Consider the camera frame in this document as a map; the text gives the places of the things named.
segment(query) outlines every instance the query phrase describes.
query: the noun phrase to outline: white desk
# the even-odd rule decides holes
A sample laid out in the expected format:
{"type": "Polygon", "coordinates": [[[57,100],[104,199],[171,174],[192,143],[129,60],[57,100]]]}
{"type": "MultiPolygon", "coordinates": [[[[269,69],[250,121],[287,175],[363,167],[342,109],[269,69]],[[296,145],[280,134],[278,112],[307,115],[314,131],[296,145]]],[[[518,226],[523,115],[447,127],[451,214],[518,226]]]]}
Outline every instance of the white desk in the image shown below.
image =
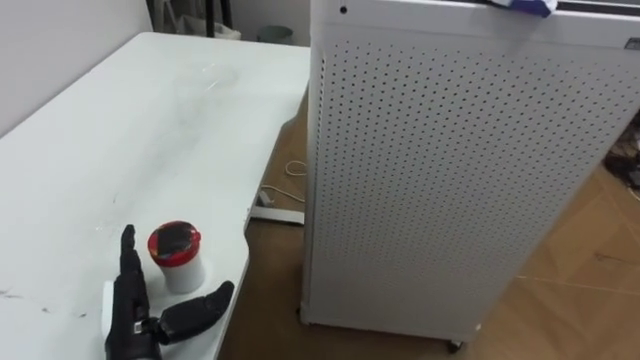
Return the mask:
{"type": "Polygon", "coordinates": [[[248,263],[248,214],[308,74],[306,48],[141,34],[0,139],[2,358],[104,358],[102,284],[118,274],[127,223],[152,315],[236,284],[214,328],[163,349],[214,358],[248,263]],[[205,94],[193,70],[207,63],[218,83],[205,94]],[[175,219],[201,231],[208,271],[183,297],[168,295],[146,250],[175,219]]]}

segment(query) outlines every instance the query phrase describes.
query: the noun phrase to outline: perforated metal panel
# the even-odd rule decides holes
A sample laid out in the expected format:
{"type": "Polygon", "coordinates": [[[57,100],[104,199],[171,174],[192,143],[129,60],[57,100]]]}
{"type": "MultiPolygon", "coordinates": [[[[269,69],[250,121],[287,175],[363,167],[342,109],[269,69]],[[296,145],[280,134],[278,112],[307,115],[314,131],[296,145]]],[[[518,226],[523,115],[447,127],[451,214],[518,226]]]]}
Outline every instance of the perforated metal panel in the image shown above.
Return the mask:
{"type": "Polygon", "coordinates": [[[469,340],[640,107],[637,54],[333,26],[304,318],[469,340]]]}

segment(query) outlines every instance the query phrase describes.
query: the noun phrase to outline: white cable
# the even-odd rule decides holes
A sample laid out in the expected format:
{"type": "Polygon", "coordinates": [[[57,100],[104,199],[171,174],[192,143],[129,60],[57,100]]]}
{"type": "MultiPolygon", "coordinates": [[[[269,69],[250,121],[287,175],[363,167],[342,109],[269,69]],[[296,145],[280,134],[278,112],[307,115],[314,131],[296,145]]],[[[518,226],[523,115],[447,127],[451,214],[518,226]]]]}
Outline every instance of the white cable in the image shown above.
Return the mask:
{"type": "Polygon", "coordinates": [[[291,170],[289,170],[289,166],[291,164],[298,164],[301,166],[304,166],[305,168],[307,167],[307,164],[303,163],[302,161],[298,161],[298,160],[291,160],[287,163],[287,165],[284,166],[284,172],[289,175],[289,176],[307,176],[307,172],[293,172],[291,170]]]}
{"type": "Polygon", "coordinates": [[[636,192],[635,192],[635,191],[633,191],[633,189],[632,189],[632,188],[627,188],[627,190],[629,190],[629,193],[631,194],[631,196],[633,196],[633,197],[634,197],[634,199],[636,199],[636,200],[640,201],[640,196],[638,196],[638,194],[636,194],[636,192]]]}
{"type": "MultiPolygon", "coordinates": [[[[306,176],[306,175],[307,175],[307,172],[306,172],[306,171],[305,171],[305,172],[293,172],[293,171],[289,170],[289,166],[290,166],[291,164],[298,164],[298,165],[302,165],[302,166],[304,166],[304,167],[306,167],[306,166],[307,166],[307,164],[305,164],[305,163],[304,163],[304,162],[302,162],[302,161],[298,161],[298,160],[291,160],[291,161],[289,161],[289,162],[284,166],[284,172],[285,172],[285,174],[287,174],[287,175],[289,175],[289,176],[306,176]]],[[[290,197],[290,198],[292,198],[293,200],[295,200],[295,201],[297,201],[297,202],[301,202],[301,203],[303,203],[303,204],[304,204],[304,199],[303,199],[303,198],[298,197],[298,196],[295,196],[295,195],[293,195],[293,194],[291,194],[291,193],[288,193],[288,192],[286,192],[286,191],[284,191],[284,190],[280,190],[280,189],[278,189],[278,188],[277,188],[277,187],[275,187],[275,186],[271,186],[271,185],[262,185],[260,188],[261,188],[261,189],[269,189],[269,190],[273,190],[273,191],[278,192],[278,193],[280,193],[280,194],[282,194],[282,195],[284,195],[284,196],[290,197]]]]}
{"type": "Polygon", "coordinates": [[[286,192],[286,191],[284,191],[284,190],[280,190],[280,189],[278,189],[278,188],[277,188],[277,187],[275,187],[275,186],[271,186],[271,185],[262,185],[261,187],[262,187],[263,189],[270,189],[270,190],[273,190],[273,191],[275,191],[275,192],[279,192],[280,194],[282,194],[282,195],[284,195],[284,196],[288,196],[288,197],[292,198],[293,200],[295,200],[295,201],[297,201],[297,202],[301,202],[301,203],[303,203],[303,204],[304,204],[304,199],[303,199],[303,198],[297,197],[297,196],[295,196],[295,195],[293,195],[293,194],[290,194],[290,193],[288,193],[288,192],[286,192]]]}

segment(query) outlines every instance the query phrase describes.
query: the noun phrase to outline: wooden floor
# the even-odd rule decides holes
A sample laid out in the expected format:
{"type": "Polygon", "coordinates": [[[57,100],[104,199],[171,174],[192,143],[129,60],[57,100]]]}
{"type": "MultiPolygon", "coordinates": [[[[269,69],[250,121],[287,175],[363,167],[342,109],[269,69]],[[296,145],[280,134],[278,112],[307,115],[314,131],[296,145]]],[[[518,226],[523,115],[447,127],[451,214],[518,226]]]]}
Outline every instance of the wooden floor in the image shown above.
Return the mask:
{"type": "MultiPolygon", "coordinates": [[[[265,183],[304,195],[305,179],[283,169],[305,160],[305,141],[301,117],[283,130],[265,183]]],[[[302,237],[301,228],[249,225],[249,268],[221,359],[640,359],[640,203],[601,168],[455,356],[436,340],[301,325],[302,237]]]]}

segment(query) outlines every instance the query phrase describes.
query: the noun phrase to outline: robotic hand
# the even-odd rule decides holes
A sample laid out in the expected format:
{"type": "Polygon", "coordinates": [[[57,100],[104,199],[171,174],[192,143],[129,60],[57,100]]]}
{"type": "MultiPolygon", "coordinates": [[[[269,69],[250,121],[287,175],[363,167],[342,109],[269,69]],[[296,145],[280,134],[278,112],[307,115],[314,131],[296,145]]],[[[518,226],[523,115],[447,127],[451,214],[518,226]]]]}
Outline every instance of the robotic hand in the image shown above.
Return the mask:
{"type": "Polygon", "coordinates": [[[134,249],[135,229],[122,233],[120,275],[103,292],[102,332],[107,360],[162,360],[160,344],[168,345],[201,334],[224,315],[234,285],[225,281],[207,296],[173,305],[160,318],[149,316],[149,298],[134,249]]]}

